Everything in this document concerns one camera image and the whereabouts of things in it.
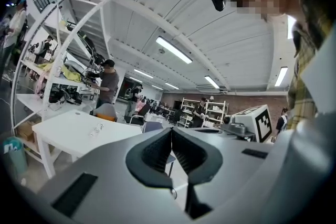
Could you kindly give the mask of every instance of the black shirt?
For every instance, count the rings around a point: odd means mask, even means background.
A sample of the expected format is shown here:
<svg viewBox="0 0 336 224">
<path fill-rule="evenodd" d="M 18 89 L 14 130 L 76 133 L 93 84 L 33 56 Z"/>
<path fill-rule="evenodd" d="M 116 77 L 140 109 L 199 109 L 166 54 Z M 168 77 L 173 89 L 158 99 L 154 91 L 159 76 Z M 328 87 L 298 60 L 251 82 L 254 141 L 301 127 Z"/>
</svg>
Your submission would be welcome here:
<svg viewBox="0 0 336 224">
<path fill-rule="evenodd" d="M 139 93 L 139 89 L 138 89 L 137 87 L 135 87 L 135 88 L 131 91 L 131 93 L 133 93 L 132 98 L 131 98 L 131 101 L 133 101 L 133 102 L 137 102 L 138 99 L 136 98 L 135 94 L 136 94 L 136 93 Z"/>
<path fill-rule="evenodd" d="M 276 129 L 278 130 L 278 133 L 280 133 L 280 131 L 281 131 L 281 128 L 282 128 L 282 126 L 285 124 L 285 121 L 284 121 L 284 119 L 282 118 L 282 116 L 278 119 L 278 123 L 277 123 L 277 127 L 276 127 Z"/>
<path fill-rule="evenodd" d="M 50 48 L 51 44 L 49 42 L 44 42 L 44 46 L 43 46 L 43 51 L 41 54 L 39 54 L 39 56 L 43 57 L 46 55 L 47 50 Z"/>
<path fill-rule="evenodd" d="M 202 113 L 205 115 L 205 106 L 201 106 L 201 104 L 197 104 L 193 110 L 194 120 L 202 121 L 202 119 L 199 116 L 196 116 L 194 114 L 194 111 L 196 111 L 196 113 L 199 115 L 201 115 Z"/>
</svg>

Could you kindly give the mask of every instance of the yellow cloth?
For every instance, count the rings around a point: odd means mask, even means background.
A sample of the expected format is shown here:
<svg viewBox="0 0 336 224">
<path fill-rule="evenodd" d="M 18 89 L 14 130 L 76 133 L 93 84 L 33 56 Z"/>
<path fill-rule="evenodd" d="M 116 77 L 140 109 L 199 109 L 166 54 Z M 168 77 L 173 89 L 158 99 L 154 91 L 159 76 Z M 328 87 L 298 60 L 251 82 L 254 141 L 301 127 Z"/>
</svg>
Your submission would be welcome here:
<svg viewBox="0 0 336 224">
<path fill-rule="evenodd" d="M 53 66 L 52 63 L 42 63 L 38 65 L 38 68 L 42 68 L 43 71 L 49 72 L 51 70 L 51 67 Z M 63 72 L 63 75 L 68 79 L 76 82 L 80 82 L 80 74 L 77 72 L 71 72 L 69 69 L 66 68 L 65 65 L 62 65 L 61 71 Z"/>
</svg>

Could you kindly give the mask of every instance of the shelf rack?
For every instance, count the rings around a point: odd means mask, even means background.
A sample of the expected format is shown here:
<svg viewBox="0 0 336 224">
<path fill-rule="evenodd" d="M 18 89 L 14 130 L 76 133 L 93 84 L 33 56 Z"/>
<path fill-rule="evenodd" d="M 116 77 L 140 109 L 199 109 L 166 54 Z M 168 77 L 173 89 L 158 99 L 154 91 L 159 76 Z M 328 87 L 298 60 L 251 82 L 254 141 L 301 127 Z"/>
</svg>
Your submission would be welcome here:
<svg viewBox="0 0 336 224">
<path fill-rule="evenodd" d="M 62 84 L 62 85 L 68 85 L 68 86 L 74 86 L 74 87 L 85 87 L 83 83 L 75 82 L 68 80 L 66 78 L 60 77 L 60 69 L 63 65 L 63 61 L 65 59 L 66 53 L 69 51 L 72 54 L 75 54 L 74 56 L 77 56 L 79 59 L 83 59 L 83 57 L 90 57 L 90 53 L 87 51 L 85 45 L 82 43 L 82 40 L 79 37 L 78 31 L 84 26 L 84 24 L 96 13 L 100 13 L 100 19 L 101 19 L 101 29 L 102 29 L 102 36 L 104 39 L 104 49 L 107 51 L 107 54 L 110 56 L 109 53 L 109 47 L 108 47 L 108 41 L 110 37 L 107 36 L 105 24 L 104 24 L 104 17 L 103 17 L 103 7 L 106 3 L 110 2 L 111 0 L 95 0 L 96 3 L 91 3 L 88 0 L 76 0 L 80 1 L 81 4 L 87 5 L 86 8 L 88 12 L 84 15 L 84 17 L 76 24 L 76 26 L 72 29 L 72 31 L 68 31 L 67 29 L 61 29 L 59 25 L 59 7 L 60 4 L 65 0 L 59 0 L 56 3 L 50 4 L 47 8 L 43 10 L 40 17 L 35 20 L 35 23 L 32 25 L 30 30 L 27 33 L 27 42 L 22 49 L 22 53 L 20 54 L 20 59 L 18 61 L 18 64 L 16 66 L 15 75 L 13 79 L 13 86 L 12 86 L 12 93 L 10 97 L 10 107 L 11 107 L 11 124 L 12 124 L 12 134 L 17 135 L 16 128 L 22 124 L 23 122 L 27 121 L 34 115 L 41 116 L 41 120 L 44 121 L 48 118 L 51 118 L 53 116 L 65 113 L 72 109 L 77 110 L 83 110 L 87 107 L 92 107 L 93 101 L 82 101 L 81 105 L 73 105 L 69 103 L 65 103 L 62 107 L 60 107 L 58 110 L 52 110 L 49 107 L 49 96 L 51 87 L 53 84 Z M 44 71 L 37 67 L 36 64 L 32 63 L 31 61 L 27 60 L 28 55 L 28 48 L 30 47 L 30 44 L 32 43 L 33 38 L 37 34 L 38 30 L 41 27 L 44 28 L 50 28 L 52 27 L 49 22 L 47 22 L 47 18 L 50 14 L 53 13 L 53 11 L 56 11 L 57 17 L 54 30 L 56 32 L 57 38 L 57 44 L 59 46 L 59 52 L 52 64 L 52 68 L 49 71 L 49 74 L 45 76 L 45 79 L 47 80 L 45 90 L 44 90 L 44 98 L 41 99 L 39 96 L 35 94 L 17 94 L 17 84 L 18 84 L 18 78 L 20 74 L 20 70 L 23 66 L 26 66 L 30 70 L 33 70 L 38 75 L 41 75 Z M 64 40 L 61 39 L 61 35 L 65 34 L 66 38 Z M 26 107 L 28 107 L 32 113 L 25 117 L 20 122 L 16 123 L 15 121 L 15 104 L 16 101 L 21 102 Z M 39 162 L 42 162 L 40 158 L 39 151 L 37 149 L 36 144 L 30 141 L 26 141 L 20 137 L 18 137 L 25 145 L 25 152 L 31 156 L 32 158 L 36 159 Z M 60 150 L 54 149 L 51 153 L 51 159 L 52 161 L 55 161 L 58 155 L 60 154 Z"/>
<path fill-rule="evenodd" d="M 190 100 L 190 99 L 183 98 L 181 108 L 185 116 L 182 116 L 181 118 L 184 119 L 186 122 L 185 123 L 181 121 L 178 122 L 180 125 L 185 125 L 185 127 L 186 127 L 186 124 L 189 125 L 190 120 L 188 120 L 186 117 L 192 116 L 192 110 L 190 109 L 194 109 L 195 105 L 198 104 L 199 102 L 200 102 L 199 100 L 196 101 L 196 100 Z M 219 110 L 214 110 L 213 109 L 214 106 L 219 107 Z M 209 102 L 209 100 L 207 100 L 205 104 L 205 114 L 208 115 L 209 113 L 211 113 L 212 115 L 217 115 L 217 114 L 220 115 L 219 119 L 209 117 L 209 121 L 212 121 L 215 123 L 222 123 L 224 116 L 227 115 L 228 106 L 229 104 L 226 103 L 225 101 L 224 103 L 216 103 L 216 102 Z"/>
</svg>

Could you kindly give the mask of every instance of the white shirt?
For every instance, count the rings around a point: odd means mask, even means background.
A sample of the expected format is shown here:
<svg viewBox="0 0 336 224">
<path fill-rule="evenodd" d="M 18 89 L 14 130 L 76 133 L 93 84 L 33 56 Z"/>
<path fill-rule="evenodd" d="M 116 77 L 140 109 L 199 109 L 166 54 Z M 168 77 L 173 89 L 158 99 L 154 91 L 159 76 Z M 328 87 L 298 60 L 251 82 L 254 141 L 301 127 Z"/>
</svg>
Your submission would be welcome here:
<svg viewBox="0 0 336 224">
<path fill-rule="evenodd" d="M 26 16 L 27 13 L 25 9 L 21 9 L 14 14 L 13 18 L 9 23 L 9 28 L 13 29 L 14 31 L 6 35 L 4 41 L 4 48 L 16 44 L 17 37 L 19 36 L 22 30 L 23 24 L 25 23 L 26 20 Z"/>
</svg>

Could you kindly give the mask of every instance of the fluorescent ceiling light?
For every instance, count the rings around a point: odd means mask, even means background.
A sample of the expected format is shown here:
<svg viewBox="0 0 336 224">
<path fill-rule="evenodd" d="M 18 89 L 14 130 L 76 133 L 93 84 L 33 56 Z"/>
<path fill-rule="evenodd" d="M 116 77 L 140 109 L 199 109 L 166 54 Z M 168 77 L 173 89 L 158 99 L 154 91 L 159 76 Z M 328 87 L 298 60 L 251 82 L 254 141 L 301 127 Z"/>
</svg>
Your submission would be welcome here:
<svg viewBox="0 0 336 224">
<path fill-rule="evenodd" d="M 152 76 L 150 76 L 150 75 L 148 75 L 148 74 L 146 74 L 146 73 L 144 73 L 144 72 L 141 72 L 141 71 L 139 71 L 139 70 L 134 70 L 135 72 L 138 72 L 138 73 L 140 73 L 140 74 L 143 74 L 144 76 L 147 76 L 147 77 L 149 77 L 149 78 L 153 78 Z"/>
<path fill-rule="evenodd" d="M 296 20 L 293 17 L 289 16 L 289 15 L 287 15 L 287 17 L 288 17 L 287 39 L 291 39 L 291 38 L 293 38 L 292 28 L 293 28 L 293 25 L 295 24 Z"/>
<path fill-rule="evenodd" d="M 179 90 L 179 88 L 178 88 L 178 87 L 175 87 L 175 86 L 173 86 L 173 85 L 171 85 L 171 84 L 169 84 L 169 83 L 167 83 L 167 82 L 166 82 L 166 84 L 167 84 L 168 86 L 170 86 L 170 87 L 174 88 L 174 89 L 177 89 L 177 90 Z"/>
<path fill-rule="evenodd" d="M 162 47 L 166 48 L 170 52 L 174 53 L 177 57 L 179 57 L 181 60 L 183 60 L 186 63 L 193 62 L 192 59 L 190 59 L 187 55 L 185 55 L 183 52 L 179 51 L 177 48 L 175 48 L 173 45 L 171 45 L 169 42 L 164 40 L 162 37 L 158 37 L 156 39 L 156 42 L 160 44 Z"/>
<path fill-rule="evenodd" d="M 217 83 L 214 82 L 214 80 L 213 80 L 212 78 L 210 78 L 210 76 L 205 76 L 204 78 L 205 78 L 208 82 L 210 82 L 211 85 L 212 85 L 213 87 L 215 87 L 216 89 L 219 89 L 219 86 L 217 85 Z"/>
<path fill-rule="evenodd" d="M 280 74 L 278 76 L 277 82 L 275 83 L 275 87 L 278 87 L 281 85 L 283 78 L 285 77 L 287 73 L 288 67 L 281 67 Z"/>
<path fill-rule="evenodd" d="M 141 80 L 135 79 L 135 78 L 133 78 L 133 77 L 130 77 L 130 79 L 132 79 L 132 80 L 135 80 L 135 81 L 138 81 L 138 82 L 142 83 L 142 81 L 141 81 Z"/>
<path fill-rule="evenodd" d="M 163 91 L 163 89 L 161 89 L 161 88 L 159 88 L 159 87 L 157 87 L 157 86 L 154 86 L 154 85 L 152 85 L 154 88 L 157 88 L 157 89 L 159 89 L 159 90 L 162 90 Z"/>
</svg>

